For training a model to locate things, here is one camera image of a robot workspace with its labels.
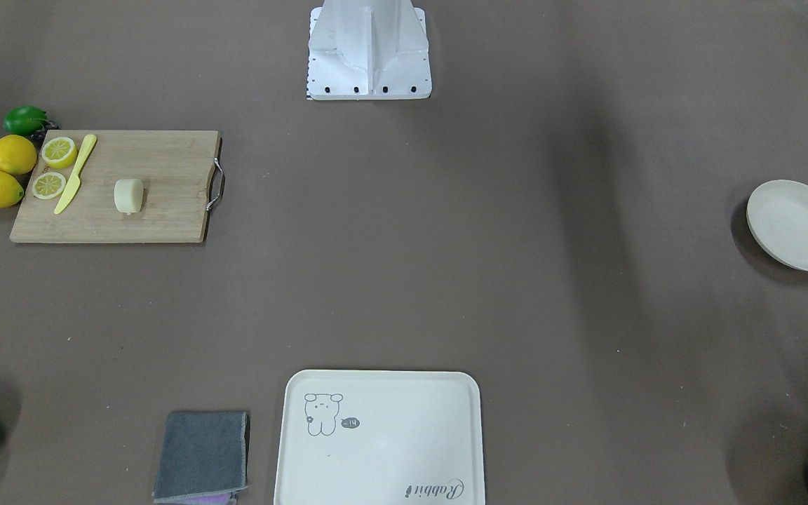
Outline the cream round plate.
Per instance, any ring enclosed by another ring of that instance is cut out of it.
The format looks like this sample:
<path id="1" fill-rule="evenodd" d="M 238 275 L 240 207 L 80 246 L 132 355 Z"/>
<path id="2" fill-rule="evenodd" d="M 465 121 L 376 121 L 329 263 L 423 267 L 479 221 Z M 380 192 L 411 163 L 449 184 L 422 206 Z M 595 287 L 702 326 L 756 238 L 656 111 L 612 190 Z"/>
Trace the cream round plate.
<path id="1" fill-rule="evenodd" d="M 759 246 L 777 262 L 808 271 L 808 185 L 764 182 L 751 192 L 746 220 Z"/>

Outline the cream rectangular rabbit tray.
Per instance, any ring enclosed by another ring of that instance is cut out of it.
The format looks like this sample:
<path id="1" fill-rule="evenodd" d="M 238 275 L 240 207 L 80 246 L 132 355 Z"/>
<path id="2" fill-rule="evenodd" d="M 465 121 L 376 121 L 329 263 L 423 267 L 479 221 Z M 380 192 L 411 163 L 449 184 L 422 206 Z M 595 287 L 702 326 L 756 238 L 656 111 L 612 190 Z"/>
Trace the cream rectangular rabbit tray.
<path id="1" fill-rule="evenodd" d="M 283 397 L 276 504 L 484 504 L 480 388 L 463 372 L 303 370 Z"/>

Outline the wooden cutting board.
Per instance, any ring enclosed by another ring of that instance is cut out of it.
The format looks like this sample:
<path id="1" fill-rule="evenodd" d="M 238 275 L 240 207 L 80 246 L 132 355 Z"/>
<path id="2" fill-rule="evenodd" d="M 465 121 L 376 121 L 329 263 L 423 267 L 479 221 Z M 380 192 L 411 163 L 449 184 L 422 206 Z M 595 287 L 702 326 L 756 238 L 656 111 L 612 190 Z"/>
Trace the wooden cutting board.
<path id="1" fill-rule="evenodd" d="M 222 190 L 215 130 L 97 130 L 65 207 L 32 193 L 14 243 L 201 243 Z"/>

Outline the grey folded cloth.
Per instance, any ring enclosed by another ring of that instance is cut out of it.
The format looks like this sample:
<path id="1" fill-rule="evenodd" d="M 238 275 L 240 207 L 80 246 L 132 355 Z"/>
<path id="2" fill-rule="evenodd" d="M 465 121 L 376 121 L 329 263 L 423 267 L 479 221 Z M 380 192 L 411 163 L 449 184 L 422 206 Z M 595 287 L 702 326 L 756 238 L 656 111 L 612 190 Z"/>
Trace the grey folded cloth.
<path id="1" fill-rule="evenodd" d="M 235 504 L 246 489 L 249 415 L 177 410 L 166 418 L 155 504 Z"/>

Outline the yellow plastic knife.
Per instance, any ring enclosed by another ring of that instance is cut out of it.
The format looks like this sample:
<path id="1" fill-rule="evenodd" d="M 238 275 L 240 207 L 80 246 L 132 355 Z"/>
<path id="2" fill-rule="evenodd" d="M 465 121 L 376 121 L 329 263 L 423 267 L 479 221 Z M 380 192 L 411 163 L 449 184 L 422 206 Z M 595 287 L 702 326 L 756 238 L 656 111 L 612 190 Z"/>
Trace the yellow plastic knife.
<path id="1" fill-rule="evenodd" d="M 81 186 L 81 171 L 83 167 L 86 166 L 88 157 L 92 154 L 97 141 L 98 137 L 94 134 L 87 134 L 83 141 L 81 141 L 81 146 L 78 149 L 78 156 L 76 162 L 74 162 L 71 175 L 67 178 L 64 191 L 60 195 L 58 204 L 55 205 L 55 210 L 53 211 L 55 215 L 61 214 L 73 201 L 74 197 L 76 197 Z"/>

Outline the upper lemon half slice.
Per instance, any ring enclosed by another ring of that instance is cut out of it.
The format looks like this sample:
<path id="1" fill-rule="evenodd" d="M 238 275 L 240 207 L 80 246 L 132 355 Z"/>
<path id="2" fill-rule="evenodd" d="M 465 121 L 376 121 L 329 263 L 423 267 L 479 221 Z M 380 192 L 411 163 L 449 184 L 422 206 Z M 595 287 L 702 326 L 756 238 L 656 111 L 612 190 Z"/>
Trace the upper lemon half slice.
<path id="1" fill-rule="evenodd" d="M 46 141 L 41 148 L 41 159 L 52 169 L 64 169 L 76 163 L 79 150 L 70 138 L 61 135 Z"/>

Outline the lemon half slice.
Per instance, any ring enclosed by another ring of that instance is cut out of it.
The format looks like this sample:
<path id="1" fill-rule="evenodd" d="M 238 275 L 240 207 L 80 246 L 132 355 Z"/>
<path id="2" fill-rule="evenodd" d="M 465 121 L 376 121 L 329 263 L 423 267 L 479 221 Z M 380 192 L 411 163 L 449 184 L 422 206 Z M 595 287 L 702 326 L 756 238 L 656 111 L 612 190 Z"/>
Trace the lemon half slice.
<path id="1" fill-rule="evenodd" d="M 29 183 L 29 191 L 38 199 L 54 199 L 58 198 L 67 186 L 67 177 L 62 173 L 49 170 L 36 177 Z"/>
<path id="2" fill-rule="evenodd" d="M 79 150 L 70 138 L 61 135 L 46 141 L 41 148 L 41 159 L 52 169 L 64 169 L 76 163 Z"/>

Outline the lower lemon half slice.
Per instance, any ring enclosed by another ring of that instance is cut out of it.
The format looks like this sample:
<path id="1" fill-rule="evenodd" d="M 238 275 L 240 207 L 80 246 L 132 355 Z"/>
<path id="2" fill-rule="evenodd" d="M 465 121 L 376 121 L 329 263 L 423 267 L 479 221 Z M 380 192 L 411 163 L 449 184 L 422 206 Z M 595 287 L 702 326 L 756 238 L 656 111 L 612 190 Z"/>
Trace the lower lemon half slice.
<path id="1" fill-rule="evenodd" d="M 58 198 L 67 186 L 67 177 L 62 173 L 49 170 L 36 177 L 29 183 L 29 191 L 38 199 L 54 199 Z"/>

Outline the green lime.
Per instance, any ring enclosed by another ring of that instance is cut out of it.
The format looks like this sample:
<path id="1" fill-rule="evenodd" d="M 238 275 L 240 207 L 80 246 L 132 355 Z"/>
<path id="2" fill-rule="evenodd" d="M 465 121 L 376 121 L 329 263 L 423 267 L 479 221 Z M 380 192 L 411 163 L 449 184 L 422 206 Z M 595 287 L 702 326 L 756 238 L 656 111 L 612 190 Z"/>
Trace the green lime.
<path id="1" fill-rule="evenodd" d="M 32 105 L 11 109 L 4 115 L 2 127 L 10 134 L 31 135 L 48 124 L 46 111 Z"/>

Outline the whole yellow lemon upper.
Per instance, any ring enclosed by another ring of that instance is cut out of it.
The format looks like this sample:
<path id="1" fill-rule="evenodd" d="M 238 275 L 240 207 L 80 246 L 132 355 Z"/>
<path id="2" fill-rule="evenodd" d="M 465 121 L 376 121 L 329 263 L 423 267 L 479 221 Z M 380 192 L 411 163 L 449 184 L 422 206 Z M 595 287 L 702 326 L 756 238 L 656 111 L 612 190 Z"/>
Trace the whole yellow lemon upper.
<path id="1" fill-rule="evenodd" d="M 36 165 L 36 148 L 22 135 L 4 135 L 0 138 L 0 171 L 9 175 L 25 175 Z"/>

